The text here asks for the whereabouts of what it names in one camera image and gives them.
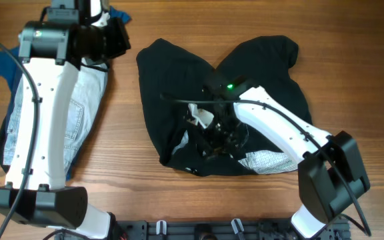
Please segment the black shorts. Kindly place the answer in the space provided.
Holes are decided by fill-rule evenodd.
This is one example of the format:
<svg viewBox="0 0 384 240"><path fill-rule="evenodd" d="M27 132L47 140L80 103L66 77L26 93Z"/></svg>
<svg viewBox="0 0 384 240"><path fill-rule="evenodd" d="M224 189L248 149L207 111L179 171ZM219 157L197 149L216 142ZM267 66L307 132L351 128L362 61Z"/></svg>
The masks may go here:
<svg viewBox="0 0 384 240"><path fill-rule="evenodd" d="M187 120L191 117L189 103L205 109L203 104L212 100L204 88L206 81L252 79L282 106L310 122L305 96L289 76L298 53L298 44L285 36L261 36L243 42L216 67L164 39L140 51L136 60L143 114L160 163L199 177L295 171L296 163L248 125L244 157L202 156L203 128Z"/></svg>

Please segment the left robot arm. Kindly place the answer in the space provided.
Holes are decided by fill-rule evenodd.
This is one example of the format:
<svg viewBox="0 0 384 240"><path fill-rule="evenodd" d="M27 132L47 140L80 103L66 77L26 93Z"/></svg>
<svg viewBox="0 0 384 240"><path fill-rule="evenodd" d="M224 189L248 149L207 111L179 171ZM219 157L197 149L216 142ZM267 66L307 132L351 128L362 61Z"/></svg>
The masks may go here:
<svg viewBox="0 0 384 240"><path fill-rule="evenodd" d="M130 48L107 1L52 1L46 19L26 23L13 61L23 74L15 154L0 187L2 237L9 221L49 227L83 239L126 239L114 214L88 202L84 187L68 187L64 137L69 102L83 66L102 64Z"/></svg>

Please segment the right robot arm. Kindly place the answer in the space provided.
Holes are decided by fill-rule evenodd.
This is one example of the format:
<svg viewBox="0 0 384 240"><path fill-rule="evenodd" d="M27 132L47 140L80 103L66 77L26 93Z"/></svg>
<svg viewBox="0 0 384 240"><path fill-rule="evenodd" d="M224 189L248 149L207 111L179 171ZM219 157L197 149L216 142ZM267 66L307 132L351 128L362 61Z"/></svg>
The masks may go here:
<svg viewBox="0 0 384 240"><path fill-rule="evenodd" d="M342 131L336 136L298 118L251 80L207 81L205 90L218 104L230 104L235 117L274 143L298 166L302 206L290 218L296 236L314 239L354 205L369 235L358 198L370 188L356 140Z"/></svg>

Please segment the light blue denim shorts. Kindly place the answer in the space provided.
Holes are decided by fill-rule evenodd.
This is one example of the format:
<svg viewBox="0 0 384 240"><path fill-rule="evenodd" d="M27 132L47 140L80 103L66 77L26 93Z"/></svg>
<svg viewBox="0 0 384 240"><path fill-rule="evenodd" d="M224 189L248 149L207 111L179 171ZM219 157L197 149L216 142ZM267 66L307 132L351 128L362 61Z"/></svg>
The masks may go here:
<svg viewBox="0 0 384 240"><path fill-rule="evenodd" d="M67 125L64 138L64 170L66 178L71 177L71 168L79 159L79 153L90 133L99 105L104 96L108 80L108 66L100 64L96 69L82 66L78 74L75 88L71 95ZM6 78L11 91L11 99L5 118L4 144L0 163L8 170L15 153L19 121L23 100L22 72L19 69L0 71Z"/></svg>

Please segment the black garment under pile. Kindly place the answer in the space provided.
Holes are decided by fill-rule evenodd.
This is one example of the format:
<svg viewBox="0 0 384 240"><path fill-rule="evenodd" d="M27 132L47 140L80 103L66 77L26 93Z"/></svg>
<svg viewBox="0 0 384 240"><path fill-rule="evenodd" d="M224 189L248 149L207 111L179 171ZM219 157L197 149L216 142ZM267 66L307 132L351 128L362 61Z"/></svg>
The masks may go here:
<svg viewBox="0 0 384 240"><path fill-rule="evenodd" d="M7 173L10 168L10 164L4 163L5 142L7 140L6 119L6 117L3 119L3 122L0 127L0 167L2 168L4 173Z"/></svg>

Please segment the blue t-shirt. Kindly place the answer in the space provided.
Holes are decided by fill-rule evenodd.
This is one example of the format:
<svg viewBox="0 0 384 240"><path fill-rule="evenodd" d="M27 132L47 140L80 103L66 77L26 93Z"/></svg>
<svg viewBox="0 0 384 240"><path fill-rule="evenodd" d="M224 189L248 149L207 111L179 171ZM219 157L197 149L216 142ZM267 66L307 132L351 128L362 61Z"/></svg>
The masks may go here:
<svg viewBox="0 0 384 240"><path fill-rule="evenodd" d="M120 18L124 24L132 20L128 13L116 10L113 6L109 8L109 16L110 18ZM4 51L0 51L0 76L6 81L10 92L14 93L22 77L22 72Z"/></svg>

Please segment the right white rail clip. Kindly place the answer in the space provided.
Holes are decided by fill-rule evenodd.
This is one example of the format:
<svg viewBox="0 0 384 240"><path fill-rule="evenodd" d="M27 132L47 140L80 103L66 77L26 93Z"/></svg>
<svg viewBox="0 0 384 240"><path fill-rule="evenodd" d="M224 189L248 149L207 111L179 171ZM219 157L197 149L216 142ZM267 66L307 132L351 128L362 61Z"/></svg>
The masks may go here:
<svg viewBox="0 0 384 240"><path fill-rule="evenodd" d="M239 218L235 218L231 221L231 226L233 228L233 232L236 235L244 232L242 221Z"/></svg>

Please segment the white rail clip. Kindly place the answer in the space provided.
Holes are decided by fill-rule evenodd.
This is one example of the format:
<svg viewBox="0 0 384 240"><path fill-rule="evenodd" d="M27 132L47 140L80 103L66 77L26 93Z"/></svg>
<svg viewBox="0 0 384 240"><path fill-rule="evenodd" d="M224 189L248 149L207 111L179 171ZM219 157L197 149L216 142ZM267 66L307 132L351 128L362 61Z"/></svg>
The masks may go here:
<svg viewBox="0 0 384 240"><path fill-rule="evenodd" d="M233 228L233 232L236 235L244 232L242 221L239 218L235 218L231 221L231 226Z"/></svg>
<svg viewBox="0 0 384 240"><path fill-rule="evenodd" d="M156 232L156 235L166 235L167 222L165 220L159 220L158 222L156 222L155 232Z"/></svg>

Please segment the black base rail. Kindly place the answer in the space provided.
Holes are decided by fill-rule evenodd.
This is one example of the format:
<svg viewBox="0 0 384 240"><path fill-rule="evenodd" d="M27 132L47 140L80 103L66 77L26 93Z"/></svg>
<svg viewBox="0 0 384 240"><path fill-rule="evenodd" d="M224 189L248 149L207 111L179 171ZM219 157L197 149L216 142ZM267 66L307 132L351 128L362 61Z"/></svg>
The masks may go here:
<svg viewBox="0 0 384 240"><path fill-rule="evenodd" d="M122 239L131 240L193 240L197 232L210 233L220 240L283 240L300 239L288 219L263 219L260 221L242 221L244 232L234 234L231 221L206 222L167 222L167 234L156 235L156 222L120 221L118 225L125 234Z"/></svg>

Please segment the left white rail clip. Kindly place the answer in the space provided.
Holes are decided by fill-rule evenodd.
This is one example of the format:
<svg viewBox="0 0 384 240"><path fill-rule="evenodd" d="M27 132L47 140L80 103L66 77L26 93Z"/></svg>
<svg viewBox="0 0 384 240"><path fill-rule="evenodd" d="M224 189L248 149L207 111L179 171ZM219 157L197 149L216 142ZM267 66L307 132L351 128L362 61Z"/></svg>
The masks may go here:
<svg viewBox="0 0 384 240"><path fill-rule="evenodd" d="M167 222L165 220L159 220L158 222L156 222L155 232L156 232L156 235L166 235Z"/></svg>

